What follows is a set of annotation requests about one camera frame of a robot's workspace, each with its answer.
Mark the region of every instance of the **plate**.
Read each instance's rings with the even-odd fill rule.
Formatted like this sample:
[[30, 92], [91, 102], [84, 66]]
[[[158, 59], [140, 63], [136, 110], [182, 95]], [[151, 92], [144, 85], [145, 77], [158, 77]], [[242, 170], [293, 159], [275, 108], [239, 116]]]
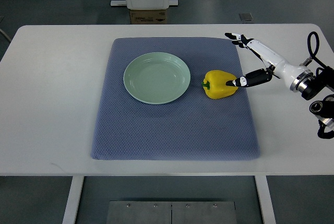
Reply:
[[126, 90], [147, 104], [165, 104], [188, 88], [190, 71], [182, 59], [169, 53], [147, 53], [135, 58], [123, 76]]

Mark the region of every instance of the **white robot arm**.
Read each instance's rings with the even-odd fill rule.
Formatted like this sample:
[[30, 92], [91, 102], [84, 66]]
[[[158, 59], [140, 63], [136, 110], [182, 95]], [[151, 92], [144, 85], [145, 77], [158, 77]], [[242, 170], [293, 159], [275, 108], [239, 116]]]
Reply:
[[[311, 36], [315, 36], [317, 47], [315, 52], [311, 49]], [[301, 65], [292, 65], [281, 55], [265, 46], [256, 39], [247, 38], [243, 34], [225, 33], [232, 43], [241, 48], [251, 50], [260, 60], [263, 61], [266, 69], [259, 69], [244, 75], [236, 80], [226, 82], [227, 86], [251, 87], [263, 84], [271, 80], [272, 76], [282, 79], [285, 86], [293, 92], [301, 92], [305, 100], [315, 97], [324, 87], [334, 91], [334, 69], [326, 66], [316, 57], [319, 49], [319, 37], [316, 32], [311, 32], [307, 39], [310, 57]], [[313, 75], [307, 65], [315, 60], [321, 67]], [[320, 138], [334, 138], [334, 131], [325, 133], [326, 126], [334, 130], [334, 95], [327, 96], [323, 101], [315, 101], [309, 107], [318, 119], [320, 129], [318, 136]]]

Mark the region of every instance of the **black cable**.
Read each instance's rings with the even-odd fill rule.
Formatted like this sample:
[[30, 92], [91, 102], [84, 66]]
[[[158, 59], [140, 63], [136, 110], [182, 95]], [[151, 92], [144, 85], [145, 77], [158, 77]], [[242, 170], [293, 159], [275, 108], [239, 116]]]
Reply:
[[[311, 37], [312, 37], [312, 35], [315, 36], [315, 40], [316, 40], [316, 47], [315, 47], [314, 52], [312, 51], [312, 47], [311, 47]], [[316, 32], [311, 32], [307, 37], [307, 48], [308, 48], [309, 55], [320, 66], [322, 66], [323, 68], [326, 68], [327, 66], [316, 57], [316, 54], [318, 53], [318, 50], [319, 50], [319, 45], [320, 45], [319, 35]]]

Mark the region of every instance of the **table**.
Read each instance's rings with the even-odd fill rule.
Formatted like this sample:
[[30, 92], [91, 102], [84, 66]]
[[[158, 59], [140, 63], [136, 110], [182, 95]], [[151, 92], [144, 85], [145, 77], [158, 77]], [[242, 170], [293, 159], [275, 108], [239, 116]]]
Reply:
[[[115, 39], [225, 38], [225, 32], [235, 32], [256, 38], [299, 64], [309, 56], [306, 39], [312, 31], [320, 38], [317, 57], [334, 66], [333, 51], [321, 29], [312, 24], [21, 27], [0, 63], [0, 175], [71, 175], [79, 185], [89, 175], [256, 175], [265, 185], [263, 175], [334, 174], [334, 142], [317, 137], [317, 118], [308, 110], [311, 101], [290, 92], [276, 78], [247, 90], [261, 151], [258, 159], [90, 157], [104, 72]], [[244, 73], [263, 67], [252, 52], [237, 51]], [[324, 89], [312, 101], [329, 94]]]

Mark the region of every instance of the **cable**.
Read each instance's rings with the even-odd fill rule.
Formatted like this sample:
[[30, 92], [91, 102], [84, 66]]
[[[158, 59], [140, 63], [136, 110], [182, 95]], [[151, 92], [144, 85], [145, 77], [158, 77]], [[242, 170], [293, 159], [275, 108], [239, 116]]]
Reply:
[[11, 43], [11, 38], [0, 28], [0, 33], [5, 37], [5, 39]]
[[[314, 52], [312, 51], [312, 47], [311, 47], [311, 37], [312, 37], [312, 35], [315, 36], [315, 40], [316, 40], [316, 46], [315, 46], [315, 51]], [[318, 53], [319, 44], [320, 44], [319, 35], [316, 32], [311, 32], [307, 37], [307, 48], [308, 48], [309, 55], [320, 66], [322, 66], [323, 68], [326, 68], [327, 66], [315, 56]]]

